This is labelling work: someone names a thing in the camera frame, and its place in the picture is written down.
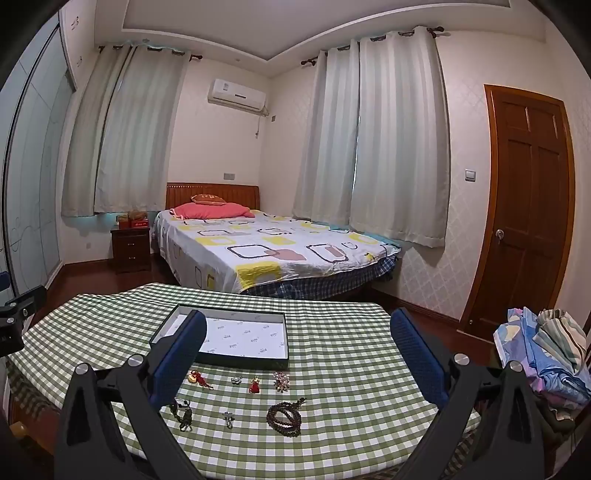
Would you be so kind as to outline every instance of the wooden floor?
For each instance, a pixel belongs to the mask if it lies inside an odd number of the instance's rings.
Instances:
[[[159,282],[177,285],[166,262],[160,257],[152,257],[152,270],[116,274],[106,261],[65,265],[49,288],[47,304],[33,320],[39,322],[48,312],[80,293],[112,294],[130,290],[147,283]],[[400,306],[395,297],[387,296],[372,288],[365,288],[348,301],[373,302],[391,313]],[[466,336],[456,329],[451,321],[441,321],[428,312],[411,312],[419,326],[438,336],[452,352],[463,352],[473,361],[487,365],[491,358],[492,345],[482,340]],[[16,403],[12,404],[12,422],[21,421],[29,429],[31,437],[53,452],[54,439],[58,426],[58,415],[46,410],[37,421],[25,414]]]

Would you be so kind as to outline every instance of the red tassel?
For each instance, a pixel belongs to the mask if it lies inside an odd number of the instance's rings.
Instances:
[[[207,387],[209,390],[213,390],[213,387],[205,381],[205,379],[197,370],[193,370],[191,373],[195,376],[195,378],[197,378],[197,382],[199,383],[199,385],[201,385],[202,387]]]
[[[250,393],[259,393],[261,391],[259,389],[259,386],[258,386],[258,384],[259,384],[260,381],[261,380],[258,377],[253,378],[252,379],[252,385],[250,386],[250,388],[248,389],[248,391]]]

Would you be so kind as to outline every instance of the door frame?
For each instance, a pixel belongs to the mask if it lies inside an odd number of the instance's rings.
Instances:
[[[569,127],[569,119],[566,115],[566,108],[564,107],[564,102],[562,100],[558,100],[553,97],[549,97],[546,95],[542,95],[540,93],[529,92],[527,90],[520,90],[517,88],[511,87],[503,87],[500,85],[484,85],[484,90],[486,93],[486,104],[488,106],[488,119],[489,119],[489,126],[491,130],[491,187],[489,190],[489,197],[488,197],[488,213],[486,215],[486,226],[484,231],[484,239],[482,241],[482,250],[480,251],[480,258],[478,260],[478,266],[476,267],[476,275],[474,277],[474,282],[472,283],[472,289],[470,291],[470,295],[468,296],[468,300],[466,302],[466,306],[464,307],[464,312],[462,314],[462,318],[460,320],[460,330],[465,330],[467,323],[469,321],[469,315],[474,307],[474,303],[476,302],[476,297],[478,296],[478,292],[480,290],[480,284],[482,282],[482,278],[484,276],[484,270],[486,267],[486,259],[489,254],[489,250],[491,248],[492,242],[492,230],[495,221],[495,214],[496,214],[496,195],[498,191],[498,182],[499,182],[499,151],[498,151],[498,133],[496,131],[496,115],[495,115],[495,105],[493,102],[492,95],[495,92],[501,93],[511,93],[514,95],[521,95],[529,98],[533,98],[535,100],[541,100],[544,102],[553,103],[560,108],[560,112],[562,114],[563,125],[564,125],[564,134],[566,137],[566,150],[567,150],[567,168],[569,171],[569,211],[567,213],[567,223],[566,223],[566,238],[564,239],[564,247],[562,251],[562,258],[560,260],[560,267],[558,268],[558,275],[556,277],[556,283],[554,284],[554,288],[552,289],[552,295],[550,296],[550,303],[549,307],[553,308],[554,304],[556,303],[556,299],[558,297],[558,293],[560,292],[560,288],[562,287],[562,282],[564,280],[564,272],[566,270],[566,264],[569,260],[569,253],[570,253],[570,246],[573,239],[573,224],[574,224],[574,154],[573,154],[573,140],[570,136],[570,127]]]

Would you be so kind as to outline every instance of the green checkered tablecloth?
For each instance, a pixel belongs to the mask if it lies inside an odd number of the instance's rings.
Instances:
[[[161,410],[183,450],[209,478],[388,478],[385,472],[408,458],[437,411],[423,399],[392,341],[389,315],[369,303],[279,300],[162,284],[116,295],[84,294],[29,330],[25,348],[10,360],[61,408],[77,364],[110,368],[134,353],[147,354],[150,337],[179,303],[283,312],[287,319],[287,392],[274,389],[272,372],[196,364],[214,390],[183,382],[177,396],[191,404],[192,431],[179,431],[168,408]],[[237,375],[244,377],[238,386],[230,381]],[[260,394],[248,392],[246,380],[254,376],[261,379]],[[267,410],[300,397],[307,399],[300,409],[302,434],[281,436],[267,425]],[[130,451],[142,455],[124,408],[113,408]],[[225,411],[236,418],[232,430],[225,427]],[[466,431],[477,423],[473,414]]]

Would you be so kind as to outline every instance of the patterned bed sheet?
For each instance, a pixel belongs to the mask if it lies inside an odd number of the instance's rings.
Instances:
[[[182,286],[241,293],[359,272],[400,252],[396,245],[346,229],[253,213],[254,218],[179,220],[160,212],[154,223],[160,255]]]

